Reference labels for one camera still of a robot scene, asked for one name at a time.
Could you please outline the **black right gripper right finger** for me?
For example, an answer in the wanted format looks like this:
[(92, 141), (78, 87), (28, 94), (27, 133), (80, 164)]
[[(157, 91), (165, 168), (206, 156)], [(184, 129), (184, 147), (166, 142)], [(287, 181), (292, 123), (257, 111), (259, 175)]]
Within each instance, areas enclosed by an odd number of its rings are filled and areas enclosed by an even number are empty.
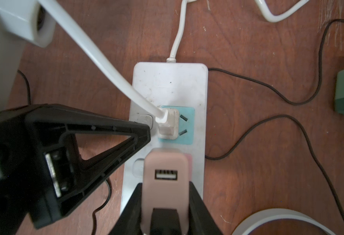
[(193, 182), (189, 182), (188, 235), (222, 235)]

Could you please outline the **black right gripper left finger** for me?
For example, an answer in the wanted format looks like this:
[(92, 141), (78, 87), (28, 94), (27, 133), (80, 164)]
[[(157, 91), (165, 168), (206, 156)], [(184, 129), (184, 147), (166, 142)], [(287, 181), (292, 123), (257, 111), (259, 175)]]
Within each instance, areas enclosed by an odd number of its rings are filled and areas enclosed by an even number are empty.
[(142, 183), (139, 183), (109, 235), (143, 235), (141, 230)]

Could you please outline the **pink usb charger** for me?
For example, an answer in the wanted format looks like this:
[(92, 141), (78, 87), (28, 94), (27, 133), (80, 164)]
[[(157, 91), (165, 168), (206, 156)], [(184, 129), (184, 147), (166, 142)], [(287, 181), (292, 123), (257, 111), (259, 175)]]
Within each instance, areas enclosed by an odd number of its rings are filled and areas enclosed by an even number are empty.
[(177, 212), (181, 234), (189, 230), (189, 183), (188, 158), (180, 150), (154, 148), (144, 159), (141, 230), (151, 234), (154, 210), (158, 218)]

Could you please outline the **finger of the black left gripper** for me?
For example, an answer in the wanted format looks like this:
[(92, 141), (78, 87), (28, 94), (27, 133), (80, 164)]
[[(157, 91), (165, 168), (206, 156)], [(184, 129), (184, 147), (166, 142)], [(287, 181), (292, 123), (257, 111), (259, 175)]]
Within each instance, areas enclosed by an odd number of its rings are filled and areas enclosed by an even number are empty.
[[(126, 140), (88, 160), (76, 135)], [(95, 189), (151, 140), (146, 124), (64, 105), (29, 105), (0, 112), (0, 229), (34, 227), (70, 215)]]

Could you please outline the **white power strip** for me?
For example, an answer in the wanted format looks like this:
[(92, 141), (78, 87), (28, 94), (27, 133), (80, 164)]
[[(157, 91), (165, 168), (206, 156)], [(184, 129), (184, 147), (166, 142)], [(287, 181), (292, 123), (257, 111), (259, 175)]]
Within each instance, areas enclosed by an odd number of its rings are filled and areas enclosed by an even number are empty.
[[(144, 159), (154, 148), (172, 148), (186, 155), (193, 182), (203, 198), (207, 117), (208, 68), (198, 63), (140, 62), (134, 67), (133, 87), (152, 104), (180, 113), (178, 137), (160, 139), (155, 117), (131, 103), (130, 120), (150, 128), (150, 142), (124, 167), (121, 214), (135, 187), (143, 183)], [(150, 235), (182, 235), (177, 212), (158, 218), (154, 210)]]

